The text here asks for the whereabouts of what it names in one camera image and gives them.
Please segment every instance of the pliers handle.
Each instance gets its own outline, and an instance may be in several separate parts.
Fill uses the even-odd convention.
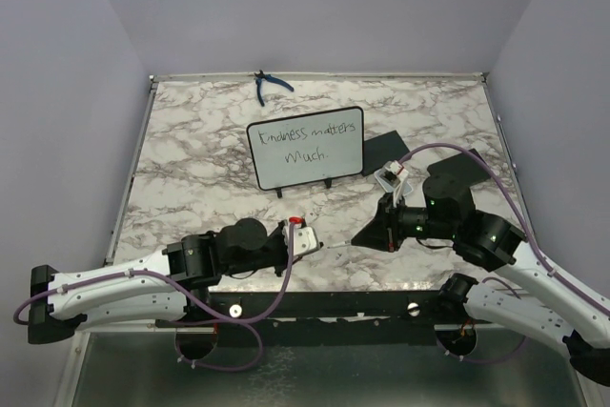
[[[265,74],[263,71],[258,71],[258,73],[254,74],[256,79],[256,97],[258,98],[258,102],[261,107],[265,106],[265,101],[263,100],[263,96],[260,93],[260,87],[263,84],[263,80],[267,80],[270,83],[275,83],[276,85],[283,86],[290,92],[294,92],[295,88],[293,88],[290,84],[286,83],[284,80],[280,80],[279,78],[275,78],[269,74]]]

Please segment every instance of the white wall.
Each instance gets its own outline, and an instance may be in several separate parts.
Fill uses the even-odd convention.
[[[490,76],[543,250],[606,296],[609,72],[610,0],[532,0]]]
[[[111,0],[150,73],[489,71],[529,0]]]
[[[146,73],[108,0],[0,0],[0,396],[51,405],[65,344],[12,324],[30,269],[101,264]]]

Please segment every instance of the table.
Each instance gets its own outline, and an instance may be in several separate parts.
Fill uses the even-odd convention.
[[[365,139],[397,130],[408,147],[443,141],[476,148],[517,199],[506,154],[485,95],[476,79],[329,78],[290,79],[295,92],[264,84],[266,107],[256,101],[252,78],[205,77],[162,81],[153,100],[132,190],[118,232],[114,262],[148,254],[187,234],[220,230],[243,217],[268,231],[291,215],[305,215],[328,244],[350,239],[375,214],[382,190],[372,175],[275,192],[257,188],[248,124],[357,105],[364,110]],[[423,205],[426,167],[454,151],[429,150],[408,164],[415,191],[407,204]],[[485,212],[515,221],[495,183],[473,189]],[[289,291],[426,290],[454,272],[482,277],[451,250],[431,252],[407,240],[397,253],[345,247],[306,257],[293,272]],[[272,270],[248,280],[223,278],[217,291],[276,291]]]

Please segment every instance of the marble table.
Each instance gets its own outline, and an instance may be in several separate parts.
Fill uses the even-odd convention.
[[[263,85],[267,105],[256,101],[253,79],[166,81],[158,84],[142,151],[114,254],[121,262],[148,254],[186,234],[205,233],[259,219],[268,230],[291,215],[305,215],[328,244],[351,238],[374,215],[381,188],[372,175],[275,192],[257,188],[246,127],[254,121],[357,105],[365,139],[397,130],[407,146],[443,141],[476,148],[517,194],[483,85],[460,79],[291,80],[295,92]],[[407,199],[423,205],[426,167],[454,151],[428,150],[407,167],[415,189]],[[473,189],[479,209],[515,221],[496,185]],[[453,254],[408,240],[397,253],[344,247],[322,249],[295,266],[289,291],[422,290],[439,287],[454,272],[486,275]],[[276,291],[272,270],[247,280],[223,278],[217,291]]]

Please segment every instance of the black pad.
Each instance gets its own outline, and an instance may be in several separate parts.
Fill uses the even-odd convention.
[[[478,151],[474,148],[469,151],[483,160]],[[479,164],[464,153],[431,164],[428,166],[428,173],[430,175],[447,173],[454,176],[460,183],[463,183],[468,187],[482,183],[490,178],[489,174],[484,171]]]
[[[362,176],[381,169],[386,162],[396,161],[409,152],[398,132],[391,131],[364,141]]]

